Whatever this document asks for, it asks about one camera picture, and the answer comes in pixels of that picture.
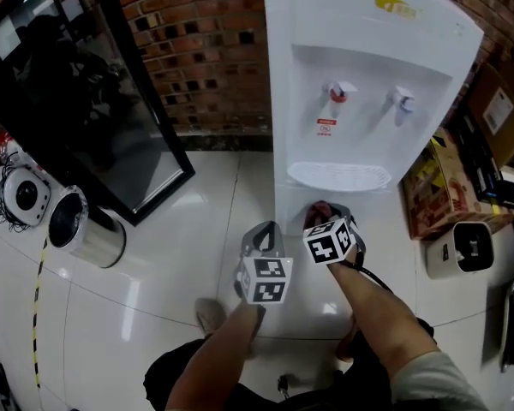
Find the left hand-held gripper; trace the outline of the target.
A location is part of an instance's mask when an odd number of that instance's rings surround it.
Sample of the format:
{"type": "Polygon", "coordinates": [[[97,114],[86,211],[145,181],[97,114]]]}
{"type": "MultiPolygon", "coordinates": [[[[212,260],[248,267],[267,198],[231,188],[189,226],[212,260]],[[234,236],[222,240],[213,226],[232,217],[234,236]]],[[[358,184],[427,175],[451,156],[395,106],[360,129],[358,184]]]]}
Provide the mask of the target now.
{"type": "Polygon", "coordinates": [[[242,238],[242,257],[234,279],[236,294],[251,305],[282,304],[290,286],[293,259],[284,256],[279,225],[265,221],[242,238]]]}

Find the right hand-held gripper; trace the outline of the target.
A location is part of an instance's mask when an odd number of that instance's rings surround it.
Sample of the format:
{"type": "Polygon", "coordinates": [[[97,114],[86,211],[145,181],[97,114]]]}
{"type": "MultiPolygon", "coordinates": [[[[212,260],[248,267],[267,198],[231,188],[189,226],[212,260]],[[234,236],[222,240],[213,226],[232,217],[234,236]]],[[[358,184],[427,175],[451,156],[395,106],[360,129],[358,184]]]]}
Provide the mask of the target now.
{"type": "Polygon", "coordinates": [[[309,256],[317,265],[340,263],[361,269],[367,248],[350,209],[337,203],[329,203],[328,208],[327,223],[303,231],[309,256]]]}

